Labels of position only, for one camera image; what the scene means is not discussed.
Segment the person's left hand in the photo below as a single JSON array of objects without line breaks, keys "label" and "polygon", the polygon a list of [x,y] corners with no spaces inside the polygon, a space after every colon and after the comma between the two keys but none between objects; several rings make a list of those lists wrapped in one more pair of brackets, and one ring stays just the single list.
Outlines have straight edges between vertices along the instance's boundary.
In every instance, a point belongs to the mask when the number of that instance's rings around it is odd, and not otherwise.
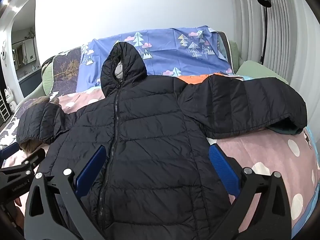
[{"label": "person's left hand", "polygon": [[20,207],[22,206],[21,204],[21,200],[20,198],[16,198],[14,200],[14,203],[15,203],[15,207],[16,207],[16,217],[15,217],[15,220],[16,220],[16,224],[20,227],[20,228],[24,228],[24,214],[22,213],[22,211],[20,210]]}]

